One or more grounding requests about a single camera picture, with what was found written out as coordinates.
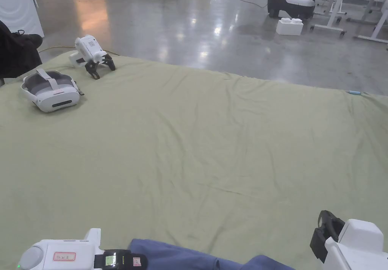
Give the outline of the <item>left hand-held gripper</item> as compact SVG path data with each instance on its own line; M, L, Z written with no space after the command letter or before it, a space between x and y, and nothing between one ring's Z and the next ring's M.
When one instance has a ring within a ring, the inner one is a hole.
M100 244L100 228L91 228L81 240L41 240L22 254L16 269L93 270L95 255L103 254ZM130 250L105 250L103 269L148 269L148 259Z

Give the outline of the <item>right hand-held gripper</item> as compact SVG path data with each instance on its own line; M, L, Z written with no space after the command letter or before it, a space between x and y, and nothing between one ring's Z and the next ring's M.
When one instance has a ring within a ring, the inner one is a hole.
M318 218L310 248L323 270L386 270L384 235L368 221L344 222L328 210Z

